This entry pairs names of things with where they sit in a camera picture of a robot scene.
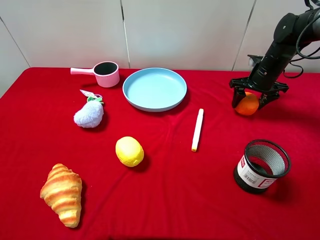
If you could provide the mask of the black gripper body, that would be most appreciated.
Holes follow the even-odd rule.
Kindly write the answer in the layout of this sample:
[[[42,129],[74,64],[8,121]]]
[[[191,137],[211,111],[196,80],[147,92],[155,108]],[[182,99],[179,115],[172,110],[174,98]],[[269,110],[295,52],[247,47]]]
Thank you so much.
[[[288,58],[273,55],[249,55],[248,57],[249,64],[252,66],[250,75],[231,79],[229,82],[231,88],[251,89],[264,94],[277,91],[285,93],[289,89],[286,83],[277,81],[289,64]]]

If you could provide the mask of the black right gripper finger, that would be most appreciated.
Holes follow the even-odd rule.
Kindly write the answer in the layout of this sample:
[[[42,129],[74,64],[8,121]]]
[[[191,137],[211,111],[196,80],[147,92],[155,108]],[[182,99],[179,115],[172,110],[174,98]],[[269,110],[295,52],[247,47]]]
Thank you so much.
[[[232,108],[235,109],[239,103],[246,97],[245,88],[236,86],[233,88]]]

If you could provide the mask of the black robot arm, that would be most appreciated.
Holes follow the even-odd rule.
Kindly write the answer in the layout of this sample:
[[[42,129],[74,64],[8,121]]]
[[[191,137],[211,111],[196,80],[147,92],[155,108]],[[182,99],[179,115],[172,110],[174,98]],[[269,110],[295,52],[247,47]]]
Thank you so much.
[[[286,14],[277,24],[273,34],[273,42],[263,56],[248,55],[253,69],[250,75],[234,78],[229,82],[233,89],[232,107],[236,108],[246,97],[245,90],[261,93],[258,108],[261,109],[280,97],[280,92],[286,93],[289,86],[278,82],[281,74],[285,73],[287,65],[303,59],[317,60],[314,56],[319,49],[308,55],[302,54],[303,48],[320,40],[320,9],[310,7],[305,13]]]

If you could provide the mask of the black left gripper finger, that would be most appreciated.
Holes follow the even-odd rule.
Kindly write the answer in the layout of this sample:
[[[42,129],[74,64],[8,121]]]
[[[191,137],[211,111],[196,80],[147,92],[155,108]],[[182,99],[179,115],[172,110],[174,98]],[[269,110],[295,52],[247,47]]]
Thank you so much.
[[[259,98],[259,106],[258,106],[258,110],[262,109],[263,107],[265,107],[267,104],[277,100],[280,97],[279,92],[274,92],[274,93],[262,93],[260,98]]]

